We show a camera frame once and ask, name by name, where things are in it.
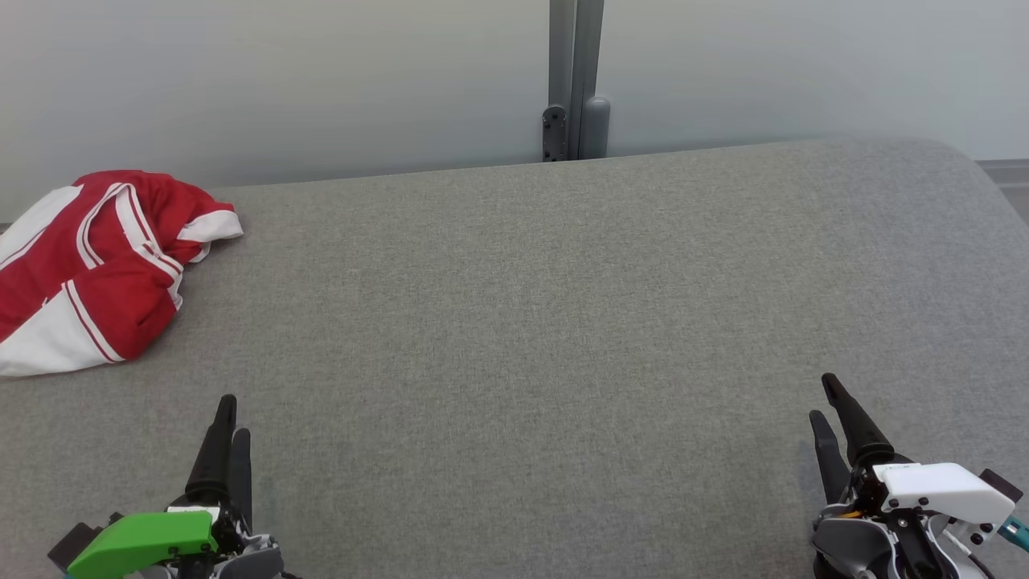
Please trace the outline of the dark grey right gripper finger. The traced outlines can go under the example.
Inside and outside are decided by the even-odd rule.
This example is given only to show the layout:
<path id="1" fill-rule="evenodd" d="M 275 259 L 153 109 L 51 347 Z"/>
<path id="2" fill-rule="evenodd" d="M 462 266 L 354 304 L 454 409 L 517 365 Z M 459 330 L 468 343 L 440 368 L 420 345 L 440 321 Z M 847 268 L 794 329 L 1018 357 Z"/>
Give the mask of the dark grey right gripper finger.
<path id="1" fill-rule="evenodd" d="M 809 411 L 809 421 L 814 436 L 814 450 L 826 502 L 846 502 L 851 469 L 839 453 L 833 428 L 831 428 L 826 415 L 818 410 Z"/>
<path id="2" fill-rule="evenodd" d="M 847 459 L 852 468 L 870 468 L 879 464 L 891 464 L 896 450 L 881 429 L 863 409 L 863 406 L 847 391 L 833 373 L 821 376 L 821 384 L 830 406 L 838 415 L 839 425 L 847 444 Z"/>

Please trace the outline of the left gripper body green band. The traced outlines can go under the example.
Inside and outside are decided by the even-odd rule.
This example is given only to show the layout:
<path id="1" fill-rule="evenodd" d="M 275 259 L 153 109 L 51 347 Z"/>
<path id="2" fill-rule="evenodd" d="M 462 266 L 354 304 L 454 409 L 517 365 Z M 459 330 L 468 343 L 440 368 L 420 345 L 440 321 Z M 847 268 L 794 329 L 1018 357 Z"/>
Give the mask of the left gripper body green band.
<path id="1" fill-rule="evenodd" d="M 164 511 L 117 514 L 106 527 L 82 528 L 67 576 L 125 578 L 159 568 L 172 577 L 213 577 L 216 565 L 242 556 L 251 536 L 234 503 L 176 499 Z"/>

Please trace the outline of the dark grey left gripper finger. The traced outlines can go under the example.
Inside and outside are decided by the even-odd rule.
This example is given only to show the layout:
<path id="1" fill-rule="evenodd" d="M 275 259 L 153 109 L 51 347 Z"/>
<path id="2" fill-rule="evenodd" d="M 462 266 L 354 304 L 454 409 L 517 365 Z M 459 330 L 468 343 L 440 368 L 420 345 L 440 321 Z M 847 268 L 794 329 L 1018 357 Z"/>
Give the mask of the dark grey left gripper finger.
<path id="1" fill-rule="evenodd" d="M 244 527 L 253 529 L 251 433 L 241 428 L 234 433 L 229 450 L 228 490 Z"/>
<path id="2" fill-rule="evenodd" d="M 213 421 L 201 443 L 185 497 L 192 503 L 222 503 L 229 499 L 232 441 L 236 431 L 236 397 L 221 396 Z"/>

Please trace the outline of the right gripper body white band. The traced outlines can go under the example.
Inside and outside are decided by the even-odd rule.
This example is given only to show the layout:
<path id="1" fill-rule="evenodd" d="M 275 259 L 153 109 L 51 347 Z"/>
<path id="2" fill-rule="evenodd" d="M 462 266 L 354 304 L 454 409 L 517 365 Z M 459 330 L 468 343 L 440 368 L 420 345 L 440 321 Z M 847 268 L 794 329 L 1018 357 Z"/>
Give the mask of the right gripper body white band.
<path id="1" fill-rule="evenodd" d="M 851 492 L 849 512 L 885 517 L 894 511 L 941 514 L 968 524 L 1000 524 L 1017 503 L 958 464 L 893 462 L 871 467 Z"/>

